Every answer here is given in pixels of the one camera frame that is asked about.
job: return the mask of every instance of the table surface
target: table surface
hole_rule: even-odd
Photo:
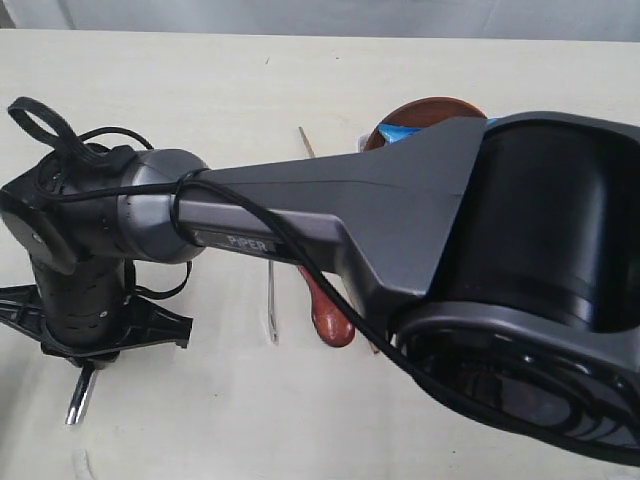
[[[640,44],[0,30],[0,106],[39,99],[79,132],[121,125],[211,168],[353,151],[389,111],[429,96],[490,116],[559,110],[640,123]],[[117,139],[109,140],[115,144]],[[0,115],[2,182],[47,149]],[[0,228],[0,284],[31,283]],[[182,267],[141,265],[154,288]],[[209,250],[163,305],[195,317],[187,350],[124,353],[100,373],[82,425],[64,416],[77,370],[0,330],[0,478],[74,478],[86,450],[105,479],[590,480],[635,469],[498,432],[436,404],[358,336],[321,343],[306,286],[266,262]]]

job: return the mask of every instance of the wooden handle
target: wooden handle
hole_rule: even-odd
[[[329,300],[309,272],[298,267],[311,292],[311,320],[318,335],[330,347],[346,347],[351,343],[356,330],[342,312]]]

